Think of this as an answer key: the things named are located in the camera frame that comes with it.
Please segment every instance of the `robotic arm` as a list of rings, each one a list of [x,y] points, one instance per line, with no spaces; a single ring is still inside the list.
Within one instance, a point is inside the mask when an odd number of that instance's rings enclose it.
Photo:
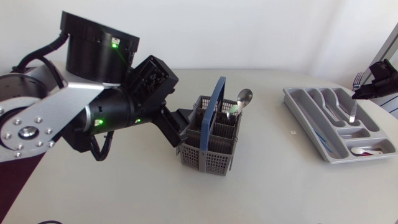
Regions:
[[[387,59],[376,62],[369,68],[374,80],[355,91],[352,99],[370,99],[398,92],[398,72]]]
[[[139,38],[63,12],[60,37],[0,77],[0,162],[46,152],[63,137],[97,161],[108,154],[114,130],[154,123],[173,147],[186,136],[190,110],[170,112],[165,98],[178,78],[149,56],[131,68]],[[44,56],[69,38],[67,62]],[[44,65],[26,68],[32,60]],[[95,134],[108,133],[100,149]]]

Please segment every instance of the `white wall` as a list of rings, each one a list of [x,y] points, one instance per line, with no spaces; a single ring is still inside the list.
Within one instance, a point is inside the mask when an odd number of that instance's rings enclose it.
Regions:
[[[396,0],[0,0],[0,72],[59,34],[61,11],[141,38],[171,68],[270,68],[349,87],[398,22]],[[65,60],[66,45],[49,55]]]

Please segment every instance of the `blue basket handle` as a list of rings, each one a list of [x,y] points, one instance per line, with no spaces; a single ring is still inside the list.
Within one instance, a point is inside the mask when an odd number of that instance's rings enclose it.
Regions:
[[[211,95],[210,102],[205,112],[205,116],[203,117],[203,121],[201,122],[201,134],[200,134],[200,150],[207,151],[209,145],[209,134],[210,134],[210,125],[213,121],[214,110],[216,108],[216,102],[219,102],[219,109],[222,108],[222,103],[224,99],[224,88],[225,88],[225,77],[220,77],[216,84],[216,88]]]

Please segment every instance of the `cutlery tray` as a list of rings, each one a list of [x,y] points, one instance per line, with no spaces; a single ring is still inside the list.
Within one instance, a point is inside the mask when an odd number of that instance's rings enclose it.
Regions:
[[[226,112],[236,101],[223,99],[225,77],[221,77],[211,97],[199,96],[193,105],[188,138],[176,148],[181,163],[211,174],[226,175],[231,169],[242,113]]]
[[[354,100],[344,89],[284,88],[283,91],[285,104],[322,158],[330,164],[398,155],[396,147],[384,131],[361,106],[357,105],[355,121],[349,123],[349,113],[354,106]],[[383,154],[356,155],[351,152],[353,147],[381,151]]]

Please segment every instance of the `gray cutlery tray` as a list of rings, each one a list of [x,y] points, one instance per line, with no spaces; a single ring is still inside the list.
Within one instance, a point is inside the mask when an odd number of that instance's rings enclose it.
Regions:
[[[384,131],[358,105],[353,123],[349,112],[354,100],[342,88],[284,88],[284,102],[303,127],[322,158],[330,164],[397,156]],[[320,134],[328,145],[321,142]],[[359,147],[383,154],[359,156],[350,150]]]

